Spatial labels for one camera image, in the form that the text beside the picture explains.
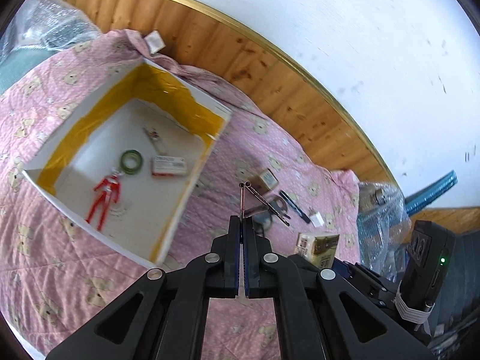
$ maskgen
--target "green ring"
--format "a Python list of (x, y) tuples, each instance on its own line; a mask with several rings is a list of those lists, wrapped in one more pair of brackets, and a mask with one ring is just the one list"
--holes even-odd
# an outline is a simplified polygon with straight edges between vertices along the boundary
[[(137, 163), (135, 167), (130, 168), (125, 164), (125, 160), (128, 157), (135, 159)], [(138, 172), (140, 172), (140, 169), (142, 169), (142, 165), (143, 165), (143, 157), (136, 150), (124, 151), (120, 157), (120, 168), (128, 175), (136, 175)]]

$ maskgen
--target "quilted blanket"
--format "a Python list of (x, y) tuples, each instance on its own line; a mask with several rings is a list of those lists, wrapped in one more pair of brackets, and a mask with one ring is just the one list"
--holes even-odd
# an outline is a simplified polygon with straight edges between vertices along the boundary
[[(52, 56), (0, 97), (0, 311), (41, 353), (47, 354), (145, 273), (71, 223), (23, 178), (22, 166), (82, 99), (122, 71), (147, 46), (135, 31), (112, 31)], [(351, 171), (314, 165), (300, 145), (223, 79), (166, 56), (153, 60), (232, 109), (185, 208), (164, 262), (185, 266), (207, 253), (239, 213), (240, 180), (270, 168), (305, 210), (318, 210), (323, 231), (340, 233), (337, 256), (359, 260), (358, 180)], [(257, 205), (248, 197), (246, 207)], [(292, 254), (298, 232), (314, 231), (292, 214), (266, 232), (275, 252)], [(213, 299), (207, 317), (205, 360), (277, 359), (279, 346), (270, 299)]]

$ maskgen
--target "toy figure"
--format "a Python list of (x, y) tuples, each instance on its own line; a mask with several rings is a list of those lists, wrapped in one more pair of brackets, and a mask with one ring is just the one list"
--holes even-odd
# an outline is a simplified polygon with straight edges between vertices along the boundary
[(110, 207), (111, 200), (114, 203), (117, 203), (120, 197), (120, 181), (119, 178), (122, 175), (117, 169), (113, 169), (111, 175), (105, 176), (102, 181), (100, 181), (95, 188), (94, 191), (100, 190), (101, 192), (97, 196), (97, 199), (92, 204), (92, 208), (90, 208), (90, 212), (88, 213), (88, 218), (86, 221), (90, 223), (93, 218), (93, 215), (97, 209), (97, 206), (102, 203), (103, 210), (102, 214), (100, 215), (100, 220), (98, 221), (97, 230), (102, 231), (103, 224), (105, 222), (105, 217), (107, 216), (107, 212)]

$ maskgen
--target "white wall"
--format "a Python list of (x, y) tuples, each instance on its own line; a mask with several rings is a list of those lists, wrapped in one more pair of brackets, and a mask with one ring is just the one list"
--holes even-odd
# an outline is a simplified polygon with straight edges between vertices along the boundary
[(458, 185), (434, 206), (480, 205), (480, 37), (456, 0), (198, 1), (315, 76), (405, 195), (454, 169)]

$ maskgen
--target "action figure's leg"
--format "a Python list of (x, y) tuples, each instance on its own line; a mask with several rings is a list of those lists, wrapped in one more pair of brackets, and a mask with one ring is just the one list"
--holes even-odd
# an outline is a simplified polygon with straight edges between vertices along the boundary
[(95, 200), (95, 202), (92, 204), (92, 208), (90, 208), (90, 212), (88, 212), (88, 216), (87, 216), (87, 219), (86, 219), (87, 223), (90, 223), (90, 221), (92, 220), (93, 215), (95, 214), (95, 210), (97, 209), (97, 206), (100, 204), (100, 202), (102, 202), (105, 199), (105, 195), (106, 195), (106, 193), (102, 192), (97, 197), (97, 200)]
[(110, 208), (110, 196), (107, 196), (104, 203), (103, 203), (103, 210), (102, 215), (100, 216), (100, 220), (98, 221), (97, 230), (102, 231), (103, 223), (105, 222), (105, 217), (107, 216), (107, 211)]

